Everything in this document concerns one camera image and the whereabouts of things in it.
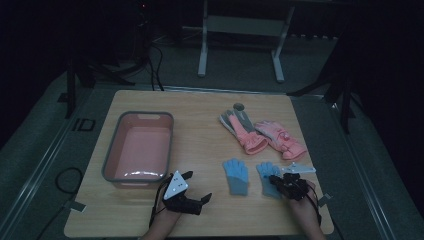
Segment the plastic tub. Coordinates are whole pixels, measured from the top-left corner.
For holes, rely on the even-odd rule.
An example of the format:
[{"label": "plastic tub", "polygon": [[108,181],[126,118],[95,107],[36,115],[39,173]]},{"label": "plastic tub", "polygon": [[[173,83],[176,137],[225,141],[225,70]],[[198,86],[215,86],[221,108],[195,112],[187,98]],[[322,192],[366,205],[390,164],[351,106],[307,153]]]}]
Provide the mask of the plastic tub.
[{"label": "plastic tub", "polygon": [[147,187],[168,172],[174,118],[167,112],[126,112],[119,118],[103,164],[118,188]]}]

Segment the pink glove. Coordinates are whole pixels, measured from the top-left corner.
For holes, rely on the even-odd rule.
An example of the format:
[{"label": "pink glove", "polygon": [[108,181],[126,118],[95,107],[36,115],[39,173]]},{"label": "pink glove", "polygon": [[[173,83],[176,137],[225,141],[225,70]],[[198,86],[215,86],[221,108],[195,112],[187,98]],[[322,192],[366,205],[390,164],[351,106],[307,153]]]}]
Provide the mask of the pink glove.
[{"label": "pink glove", "polygon": [[246,113],[238,110],[227,110],[220,116],[221,123],[233,133],[247,154],[255,154],[268,146],[268,140],[256,133]]},{"label": "pink glove", "polygon": [[255,129],[270,138],[269,145],[282,152],[284,160],[298,160],[307,152],[306,147],[290,137],[289,133],[278,122],[258,122],[255,124]]}]

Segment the wooden tabletop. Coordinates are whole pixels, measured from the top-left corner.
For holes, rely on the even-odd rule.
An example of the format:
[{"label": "wooden tabletop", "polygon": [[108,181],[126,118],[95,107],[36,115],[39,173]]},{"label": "wooden tabletop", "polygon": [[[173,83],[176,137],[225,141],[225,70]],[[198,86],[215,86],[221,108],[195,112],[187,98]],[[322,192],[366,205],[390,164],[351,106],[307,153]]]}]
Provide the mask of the wooden tabletop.
[{"label": "wooden tabletop", "polygon": [[[301,234],[286,200],[262,194],[256,165],[271,161],[291,163],[268,146],[247,155],[218,117],[234,103],[243,103],[252,122],[277,121],[300,143],[305,144],[290,98],[284,95],[245,93],[118,91],[110,106],[76,201],[87,205],[83,213],[70,213],[64,232],[68,237],[135,237],[148,230],[157,189],[119,189],[101,174],[102,165],[120,115],[126,111],[166,111],[174,117],[169,173],[193,171],[187,180],[188,198],[200,200],[212,193],[199,216],[183,214],[171,236],[264,236]],[[248,196],[229,194],[222,162],[238,158],[248,167]],[[313,166],[309,154],[298,163]],[[302,174],[322,191],[316,174]],[[326,206],[320,209],[322,230],[333,224]]]}]

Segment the gray carpet floor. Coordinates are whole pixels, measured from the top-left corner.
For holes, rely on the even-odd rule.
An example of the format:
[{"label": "gray carpet floor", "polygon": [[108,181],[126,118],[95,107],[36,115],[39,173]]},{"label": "gray carpet floor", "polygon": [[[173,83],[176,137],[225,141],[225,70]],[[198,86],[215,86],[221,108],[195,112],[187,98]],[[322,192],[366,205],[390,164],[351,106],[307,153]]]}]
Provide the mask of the gray carpet floor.
[{"label": "gray carpet floor", "polygon": [[[286,77],[286,82],[281,84],[275,81],[268,49],[212,44],[207,75],[199,78],[198,37],[191,37],[182,45],[165,42],[164,38],[156,41],[163,53],[159,73],[165,91],[281,94],[315,81],[335,44],[326,39],[289,38],[281,56]],[[153,63],[158,64],[159,51],[151,51]],[[1,239],[36,239],[60,210],[70,194],[57,189],[55,178],[69,167],[85,171],[114,93],[119,89],[150,89],[148,68],[127,79],[136,82],[136,86],[120,86],[102,79],[94,89],[78,86],[77,109],[70,119],[64,119],[66,105],[57,102],[60,93],[66,91],[65,75],[52,82],[0,153],[0,230],[5,234]],[[325,90],[326,86],[292,100],[322,189],[334,197],[328,206],[340,232],[345,239],[422,239],[423,219],[372,123],[353,104],[356,117],[349,120],[351,134],[346,135],[338,122],[337,108],[321,99]],[[81,119],[95,121],[93,131],[74,128]],[[46,174],[33,176],[39,177],[38,185],[32,192],[25,192],[38,164],[48,160]],[[59,180],[69,189],[78,184],[78,176],[73,173]],[[16,203],[23,193],[29,197],[18,211]],[[68,214],[67,210],[60,212],[41,239],[68,239],[63,234]],[[304,236],[274,238],[305,239]],[[334,231],[328,239],[341,239],[341,236]]]}]

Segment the glove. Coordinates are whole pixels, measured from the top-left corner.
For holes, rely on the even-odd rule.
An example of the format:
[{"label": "glove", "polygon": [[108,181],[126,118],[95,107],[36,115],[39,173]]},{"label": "glove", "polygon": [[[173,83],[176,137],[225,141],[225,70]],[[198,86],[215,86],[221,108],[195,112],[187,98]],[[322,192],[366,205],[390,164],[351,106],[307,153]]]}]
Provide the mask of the glove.
[{"label": "glove", "polygon": [[230,186],[230,193],[232,195],[247,196],[247,185],[249,177],[247,167],[243,161],[232,158],[223,162],[223,167],[227,175],[228,185]]},{"label": "glove", "polygon": [[284,160],[298,160],[307,152],[306,147],[290,137],[289,133],[278,122],[258,122],[255,124],[255,129],[269,138],[269,145],[282,152]]},{"label": "glove", "polygon": [[220,116],[221,123],[239,140],[247,154],[258,153],[268,146],[268,140],[257,134],[244,111],[227,110]]},{"label": "glove", "polygon": [[280,169],[278,166],[273,166],[271,162],[263,162],[256,165],[259,177],[262,182],[262,194],[275,199],[281,199],[281,193],[278,192],[277,187],[269,181],[269,176],[275,175],[280,176]]}]

